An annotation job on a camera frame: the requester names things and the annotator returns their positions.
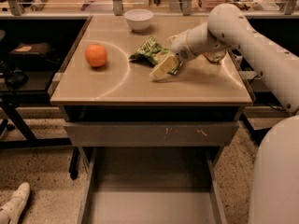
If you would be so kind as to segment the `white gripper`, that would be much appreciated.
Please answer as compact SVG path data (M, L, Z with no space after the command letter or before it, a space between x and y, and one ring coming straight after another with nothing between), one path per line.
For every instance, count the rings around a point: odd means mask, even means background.
M166 55L149 73L151 80L158 80L166 73L175 74L178 70L179 62L186 63L197 58L189 47L188 32L185 31L169 37L171 52L177 57L172 54Z

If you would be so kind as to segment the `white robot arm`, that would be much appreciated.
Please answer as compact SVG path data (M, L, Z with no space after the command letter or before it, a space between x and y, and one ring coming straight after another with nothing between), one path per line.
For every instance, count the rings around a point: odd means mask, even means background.
M291 114L258 148L248 224L299 224L299 59L258 33L232 4L214 7L206 23L171 37L178 63L226 49L238 50Z

